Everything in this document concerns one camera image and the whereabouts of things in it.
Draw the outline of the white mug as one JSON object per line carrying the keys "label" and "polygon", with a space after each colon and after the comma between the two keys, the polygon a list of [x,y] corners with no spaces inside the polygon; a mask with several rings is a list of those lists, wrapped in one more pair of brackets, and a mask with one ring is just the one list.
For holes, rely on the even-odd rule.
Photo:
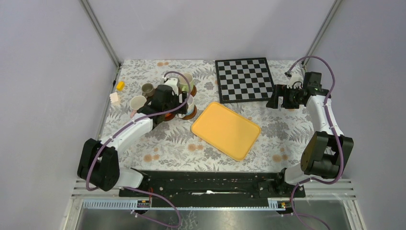
{"label": "white mug", "polygon": [[186,114],[178,114],[179,118],[185,118],[186,116],[191,115],[194,112],[194,100],[193,100],[193,96],[189,96],[188,100],[187,100],[187,112]]}

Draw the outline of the green mug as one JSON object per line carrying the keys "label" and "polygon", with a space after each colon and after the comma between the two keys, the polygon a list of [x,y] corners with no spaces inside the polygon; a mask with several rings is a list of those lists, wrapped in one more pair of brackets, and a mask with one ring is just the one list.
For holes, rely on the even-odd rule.
{"label": "green mug", "polygon": [[189,73],[183,73],[183,77],[179,76],[179,87],[181,91],[192,92],[194,89],[194,77]]}

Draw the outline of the brown wooden coaster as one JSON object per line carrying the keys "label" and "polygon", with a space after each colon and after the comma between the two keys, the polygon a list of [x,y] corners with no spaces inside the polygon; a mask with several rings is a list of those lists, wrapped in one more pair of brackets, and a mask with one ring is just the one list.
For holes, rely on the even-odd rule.
{"label": "brown wooden coaster", "polygon": [[196,116],[196,114],[197,114],[197,107],[194,106],[193,112],[189,115],[184,116],[182,118],[182,120],[190,120],[190,119],[194,118]]}
{"label": "brown wooden coaster", "polygon": [[191,91],[191,96],[195,96],[196,95],[196,93],[197,93],[197,88],[196,88],[196,86],[194,85],[193,86],[193,89],[192,89],[192,91]]}

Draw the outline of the small grey cup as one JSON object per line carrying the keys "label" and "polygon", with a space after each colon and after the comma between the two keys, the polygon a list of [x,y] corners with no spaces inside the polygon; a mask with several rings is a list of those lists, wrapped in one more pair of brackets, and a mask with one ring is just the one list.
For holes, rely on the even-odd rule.
{"label": "small grey cup", "polygon": [[146,98],[152,97],[155,93],[155,87],[152,83],[143,84],[141,90],[142,95]]}

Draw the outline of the pink mug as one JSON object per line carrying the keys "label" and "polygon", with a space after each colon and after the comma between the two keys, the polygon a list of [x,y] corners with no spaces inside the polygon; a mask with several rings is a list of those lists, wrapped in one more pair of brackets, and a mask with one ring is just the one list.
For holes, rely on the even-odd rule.
{"label": "pink mug", "polygon": [[132,110],[130,117],[133,118],[134,115],[137,113],[138,109],[143,107],[146,102],[147,102],[147,99],[143,95],[138,95],[138,96],[133,97],[130,100],[130,108]]}

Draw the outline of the yellow plastic tray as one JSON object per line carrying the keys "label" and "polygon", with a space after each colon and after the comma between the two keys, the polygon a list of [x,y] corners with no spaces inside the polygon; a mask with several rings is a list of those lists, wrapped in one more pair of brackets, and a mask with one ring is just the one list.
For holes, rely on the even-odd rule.
{"label": "yellow plastic tray", "polygon": [[192,124],[191,131],[230,158],[242,161],[261,128],[222,104],[212,102]]}

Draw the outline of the orange enamel mug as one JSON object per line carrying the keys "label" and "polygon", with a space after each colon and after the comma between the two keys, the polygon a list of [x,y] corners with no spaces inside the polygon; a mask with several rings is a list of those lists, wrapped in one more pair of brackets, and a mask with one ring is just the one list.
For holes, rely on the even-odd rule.
{"label": "orange enamel mug", "polygon": [[165,115],[164,119],[165,119],[165,121],[169,121],[169,120],[172,120],[174,117],[175,117],[175,114],[168,113]]}

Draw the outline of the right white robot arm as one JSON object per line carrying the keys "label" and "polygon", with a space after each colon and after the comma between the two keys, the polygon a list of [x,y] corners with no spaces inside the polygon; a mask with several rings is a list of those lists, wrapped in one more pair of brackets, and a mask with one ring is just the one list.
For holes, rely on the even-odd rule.
{"label": "right white robot arm", "polygon": [[275,193],[287,197],[293,185],[309,181],[334,184],[342,176],[354,141],[340,130],[331,107],[331,91],[321,84],[322,75],[307,72],[304,76],[287,71],[287,84],[277,84],[266,107],[298,109],[309,112],[314,134],[304,149],[300,162],[281,171],[282,179],[275,183]]}

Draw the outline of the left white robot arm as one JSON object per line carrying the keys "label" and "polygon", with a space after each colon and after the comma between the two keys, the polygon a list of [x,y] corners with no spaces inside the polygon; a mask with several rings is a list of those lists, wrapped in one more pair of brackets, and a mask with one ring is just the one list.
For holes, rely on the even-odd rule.
{"label": "left white robot arm", "polygon": [[119,166],[119,155],[127,151],[136,140],[152,131],[165,120],[167,114],[187,114],[189,91],[182,91],[176,84],[160,84],[151,97],[145,94],[132,98],[130,105],[135,112],[123,127],[101,140],[85,141],[77,175],[85,181],[88,191],[109,191],[114,187],[130,187],[137,197],[148,192],[144,175],[134,169]]}

